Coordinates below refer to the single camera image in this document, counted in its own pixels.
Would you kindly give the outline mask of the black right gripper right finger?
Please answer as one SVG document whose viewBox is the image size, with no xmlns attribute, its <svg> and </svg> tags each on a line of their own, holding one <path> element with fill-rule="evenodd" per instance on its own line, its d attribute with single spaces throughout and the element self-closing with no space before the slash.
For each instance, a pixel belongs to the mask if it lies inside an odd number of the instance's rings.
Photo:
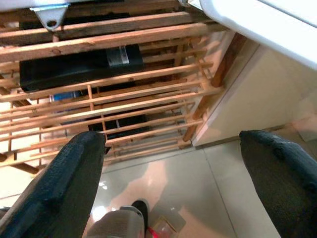
<svg viewBox="0 0 317 238">
<path fill-rule="evenodd" d="M 243 162 L 282 238 L 317 236 L 317 162 L 298 143 L 263 130 L 241 131 Z"/>
</svg>

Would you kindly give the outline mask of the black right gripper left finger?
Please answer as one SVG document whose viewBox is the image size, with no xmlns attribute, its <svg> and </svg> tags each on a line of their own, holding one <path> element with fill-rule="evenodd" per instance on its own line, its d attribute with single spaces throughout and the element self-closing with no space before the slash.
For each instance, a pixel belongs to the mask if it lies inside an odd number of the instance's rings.
<svg viewBox="0 0 317 238">
<path fill-rule="evenodd" d="M 82 132 L 66 143 L 0 220 L 2 238 L 80 238 L 98 190 L 105 137 Z"/>
</svg>

